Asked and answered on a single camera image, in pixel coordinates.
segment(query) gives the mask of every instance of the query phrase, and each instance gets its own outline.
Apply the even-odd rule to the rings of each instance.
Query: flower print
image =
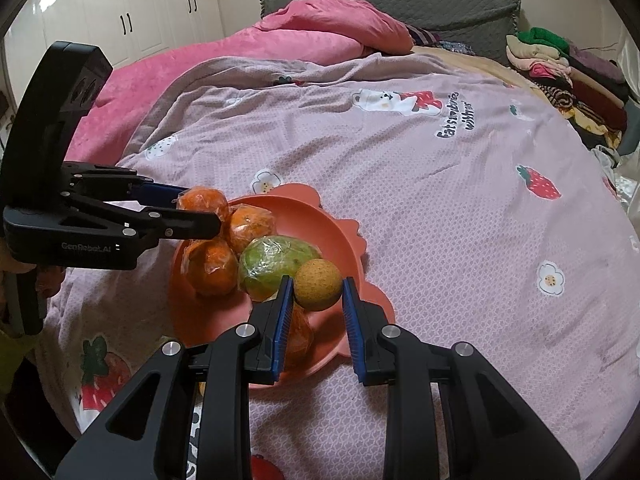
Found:
[[[538,269],[538,288],[548,296],[562,296],[564,272],[553,262],[542,262]]]
[[[268,168],[258,171],[250,184],[251,191],[258,195],[270,192],[274,187],[283,184],[282,177]]]

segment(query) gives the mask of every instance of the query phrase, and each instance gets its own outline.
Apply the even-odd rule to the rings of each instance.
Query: cabinet door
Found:
[[[127,41],[129,23],[122,0],[82,0],[86,12],[89,44],[100,47],[114,68],[128,65],[137,58]]]
[[[126,0],[126,26],[136,57],[151,56],[166,47],[159,25],[159,0]]]
[[[191,0],[164,0],[166,16],[171,27],[172,46],[179,47],[196,43],[196,33],[191,16],[194,5]]]
[[[198,41],[205,43],[224,38],[218,0],[193,0],[193,3],[192,17],[196,23]]]
[[[55,41],[89,41],[82,0],[39,0],[38,6],[44,21],[47,44]]]
[[[28,0],[4,36],[9,83],[17,104],[48,47],[39,1]]]

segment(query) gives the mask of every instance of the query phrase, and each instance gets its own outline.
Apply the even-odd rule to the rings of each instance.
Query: strawberry print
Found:
[[[82,342],[82,397],[84,410],[101,412],[131,378],[124,360],[107,351],[103,336]]]
[[[556,200],[562,195],[556,189],[556,186],[546,177],[540,175],[532,168],[517,166],[516,170],[527,184],[527,189],[535,196],[545,198],[546,200]]]

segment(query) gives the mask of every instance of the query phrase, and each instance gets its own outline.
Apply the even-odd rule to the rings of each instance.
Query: green clothing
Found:
[[[25,335],[11,338],[0,328],[0,397],[11,390],[14,374],[22,359],[30,352],[38,340],[37,336]]]
[[[569,54],[569,44],[557,34],[546,30],[546,28],[533,27],[528,32],[519,32],[518,39],[522,43],[530,45],[540,44],[552,46],[560,51],[560,56],[562,57],[568,57]]]

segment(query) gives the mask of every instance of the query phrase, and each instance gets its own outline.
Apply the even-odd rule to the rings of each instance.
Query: plastic-wrapped green fruit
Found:
[[[264,236],[240,256],[238,285],[253,301],[265,301],[278,291],[282,277],[295,276],[302,264],[321,258],[318,248],[289,236]]]

